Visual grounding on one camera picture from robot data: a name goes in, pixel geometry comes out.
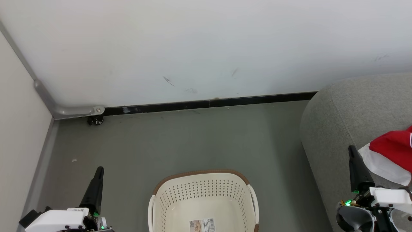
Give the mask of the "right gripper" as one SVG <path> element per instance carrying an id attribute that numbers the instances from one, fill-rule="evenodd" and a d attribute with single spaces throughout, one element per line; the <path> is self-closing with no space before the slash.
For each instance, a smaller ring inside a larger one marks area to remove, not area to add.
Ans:
<path id="1" fill-rule="evenodd" d="M 351 191 L 356 197 L 337 207 L 336 222 L 345 232 L 401 232 L 393 212 L 402 211 L 411 221 L 411 190 L 408 187 L 374 188 L 375 182 L 354 145 L 349 145 Z"/>

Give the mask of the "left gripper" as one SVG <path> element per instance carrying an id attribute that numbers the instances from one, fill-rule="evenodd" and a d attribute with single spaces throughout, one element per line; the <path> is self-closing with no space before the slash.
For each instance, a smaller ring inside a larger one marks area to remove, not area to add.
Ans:
<path id="1" fill-rule="evenodd" d="M 44 212 L 31 210 L 25 215 L 26 232 L 113 232 L 100 216 L 104 167 L 99 166 L 80 202 L 79 208 Z"/>

